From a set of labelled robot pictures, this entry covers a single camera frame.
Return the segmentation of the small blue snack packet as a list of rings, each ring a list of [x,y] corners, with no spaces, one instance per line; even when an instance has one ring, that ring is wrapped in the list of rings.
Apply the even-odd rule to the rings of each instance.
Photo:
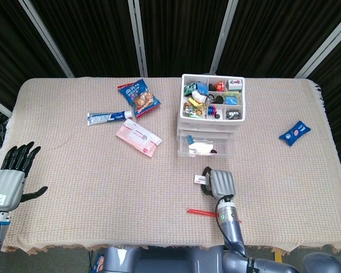
[[[306,126],[302,121],[298,121],[290,130],[279,136],[288,146],[292,146],[300,137],[310,132],[311,128]]]

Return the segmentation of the clear drawer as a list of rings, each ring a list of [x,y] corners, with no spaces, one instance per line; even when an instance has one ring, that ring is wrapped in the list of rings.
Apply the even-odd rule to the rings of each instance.
[[[214,145],[213,149],[217,154],[190,154],[189,144],[186,136],[191,135],[194,142],[207,142]],[[215,133],[215,132],[202,132],[202,131],[177,131],[179,157],[216,157],[216,158],[231,158],[235,153],[235,134],[234,133]]]
[[[239,126],[225,126],[225,125],[210,125],[199,123],[184,123],[178,122],[177,128],[186,131],[202,131],[202,132],[215,132],[215,133],[234,133],[239,129]]]

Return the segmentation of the pink wet wipes pack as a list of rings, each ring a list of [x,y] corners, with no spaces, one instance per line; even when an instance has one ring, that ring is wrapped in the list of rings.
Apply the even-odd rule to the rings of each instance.
[[[121,125],[116,136],[150,158],[163,141],[160,137],[131,119],[127,119]]]

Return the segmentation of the beige woven tablecloth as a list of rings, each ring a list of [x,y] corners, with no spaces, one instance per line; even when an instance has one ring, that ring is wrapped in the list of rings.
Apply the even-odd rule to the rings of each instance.
[[[230,171],[247,245],[341,249],[341,165],[321,94],[306,79],[246,79],[246,120],[231,158],[179,157],[180,78],[148,78],[161,106],[139,124],[163,141],[153,157],[116,133],[120,122],[88,126],[89,112],[122,111],[127,78],[33,78],[20,88],[0,156],[41,147],[25,192],[48,189],[11,216],[3,249],[28,253],[54,245],[200,246],[223,243],[193,179],[205,167]],[[302,121],[311,131],[288,146],[279,136]]]

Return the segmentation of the grey robot torso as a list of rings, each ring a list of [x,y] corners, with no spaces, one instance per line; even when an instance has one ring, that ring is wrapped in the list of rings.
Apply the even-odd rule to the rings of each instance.
[[[223,246],[114,247],[106,249],[100,273],[223,273]]]

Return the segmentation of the white paper sheet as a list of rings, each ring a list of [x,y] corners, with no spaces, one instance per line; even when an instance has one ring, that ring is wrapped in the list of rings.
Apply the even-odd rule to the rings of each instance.
[[[207,142],[194,142],[189,145],[190,154],[209,154],[214,145]]]

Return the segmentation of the white drawer organizer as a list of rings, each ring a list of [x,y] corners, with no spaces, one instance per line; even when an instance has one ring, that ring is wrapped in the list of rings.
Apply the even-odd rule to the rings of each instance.
[[[230,79],[240,79],[243,81],[243,89],[241,91],[229,91],[228,90],[228,80]],[[215,90],[214,84],[219,81],[225,82],[226,90],[224,92],[217,92]],[[208,86],[208,95],[205,103],[198,107],[203,109],[203,118],[189,118],[183,116],[184,103],[188,102],[190,96],[184,96],[184,86],[191,84],[193,82],[202,82]],[[226,105],[224,103],[224,95],[227,92],[240,92],[242,94],[242,104],[241,105]],[[215,119],[214,116],[207,114],[207,107],[214,106],[217,109],[217,114],[220,115],[219,119]],[[227,120],[225,117],[226,110],[237,110],[242,113],[242,119],[239,120]],[[177,114],[177,123],[199,123],[199,124],[210,124],[210,125],[225,125],[225,126],[241,126],[246,120],[246,81],[243,77],[236,76],[216,76],[216,75],[197,75],[197,74],[184,74],[182,75],[181,83],[181,93],[180,93],[180,106]]]

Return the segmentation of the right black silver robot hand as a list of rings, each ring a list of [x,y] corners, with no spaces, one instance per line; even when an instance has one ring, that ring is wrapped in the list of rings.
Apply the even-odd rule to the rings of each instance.
[[[206,196],[212,196],[216,200],[235,197],[235,185],[232,173],[219,169],[206,167],[202,176],[206,177],[208,185],[201,184],[201,191]]]

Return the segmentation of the blue red package on floor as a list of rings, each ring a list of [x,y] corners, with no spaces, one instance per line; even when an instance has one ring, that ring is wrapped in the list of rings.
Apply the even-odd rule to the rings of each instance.
[[[100,273],[103,270],[104,255],[98,254],[91,273]]]

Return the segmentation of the white mahjong tile box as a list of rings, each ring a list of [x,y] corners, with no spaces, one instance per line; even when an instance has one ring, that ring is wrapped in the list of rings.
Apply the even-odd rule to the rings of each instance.
[[[227,86],[229,91],[241,91],[243,89],[243,81],[240,79],[230,79]]]

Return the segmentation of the red plastic sealing stick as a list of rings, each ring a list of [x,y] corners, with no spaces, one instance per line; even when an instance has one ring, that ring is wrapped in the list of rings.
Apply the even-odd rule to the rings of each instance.
[[[187,213],[190,214],[197,214],[201,216],[208,216],[208,217],[218,217],[218,221],[220,223],[224,223],[226,221],[236,221],[238,223],[243,223],[242,220],[238,219],[238,215],[235,212],[223,212],[221,214],[219,213],[214,213],[210,211],[205,211],[205,210],[196,210],[196,209],[187,209]]]

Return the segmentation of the blue snack bag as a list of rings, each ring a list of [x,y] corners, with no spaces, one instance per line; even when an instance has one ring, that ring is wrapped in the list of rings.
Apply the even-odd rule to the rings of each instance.
[[[136,118],[142,117],[161,105],[161,102],[149,90],[143,79],[120,85],[117,89],[132,106]]]

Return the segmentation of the blue green packet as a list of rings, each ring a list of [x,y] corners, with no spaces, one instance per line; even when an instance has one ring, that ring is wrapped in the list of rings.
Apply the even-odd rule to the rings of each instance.
[[[224,103],[226,105],[241,105],[242,94],[240,92],[227,92],[224,95]]]

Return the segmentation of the colourful toy packets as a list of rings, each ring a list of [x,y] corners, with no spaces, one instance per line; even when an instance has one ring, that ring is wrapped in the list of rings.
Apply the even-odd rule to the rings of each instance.
[[[199,109],[189,102],[184,103],[183,116],[189,118],[203,118],[203,109]]]

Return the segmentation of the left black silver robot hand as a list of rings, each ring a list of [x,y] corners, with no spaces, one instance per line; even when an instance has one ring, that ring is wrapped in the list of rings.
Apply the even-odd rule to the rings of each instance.
[[[26,178],[41,147],[34,142],[14,146],[6,153],[0,167],[0,212],[11,212],[19,204],[38,198],[48,187],[43,186],[33,193],[24,193]]]

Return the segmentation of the blue white toothpaste tube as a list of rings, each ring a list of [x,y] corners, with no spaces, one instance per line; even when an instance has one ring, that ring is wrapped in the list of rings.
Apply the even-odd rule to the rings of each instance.
[[[132,111],[121,111],[116,113],[88,113],[87,125],[92,126],[112,121],[122,121],[132,117]]]

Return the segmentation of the clear drawer under tray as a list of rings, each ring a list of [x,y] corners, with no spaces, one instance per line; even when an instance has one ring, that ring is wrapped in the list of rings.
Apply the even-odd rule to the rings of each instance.
[[[199,123],[184,123],[178,122],[177,128],[186,131],[202,131],[202,132],[215,132],[215,133],[234,133],[239,129],[239,126],[225,126],[225,125],[210,125]]]

